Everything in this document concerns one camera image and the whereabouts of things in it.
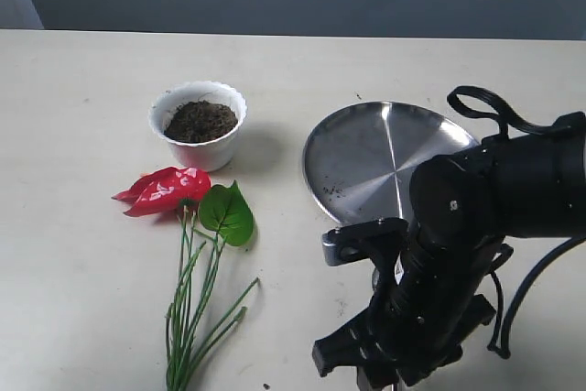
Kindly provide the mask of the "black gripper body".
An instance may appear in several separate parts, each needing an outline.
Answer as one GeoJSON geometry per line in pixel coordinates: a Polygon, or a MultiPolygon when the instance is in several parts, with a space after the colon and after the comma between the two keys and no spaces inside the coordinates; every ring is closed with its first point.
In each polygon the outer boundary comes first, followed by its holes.
{"type": "Polygon", "coordinates": [[[461,359],[463,342],[488,325],[496,308],[477,293],[494,268],[407,266],[380,277],[368,307],[315,341],[318,374],[353,367],[361,389],[413,386],[461,359]]]}

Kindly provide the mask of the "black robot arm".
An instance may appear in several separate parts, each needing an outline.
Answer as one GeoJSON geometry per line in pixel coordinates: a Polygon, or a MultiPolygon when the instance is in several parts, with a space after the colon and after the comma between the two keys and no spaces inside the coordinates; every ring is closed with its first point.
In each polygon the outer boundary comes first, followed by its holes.
{"type": "Polygon", "coordinates": [[[419,165],[410,182],[414,219],[383,218],[324,236],[340,264],[370,260],[378,273],[368,306],[317,340],[320,375],[356,369],[362,390],[412,386],[461,359],[477,327],[492,325],[488,348],[511,355],[513,321],[537,277],[585,240],[585,115],[527,126],[419,165]],[[477,291],[512,255],[507,237],[558,237],[512,300],[477,291]]]}

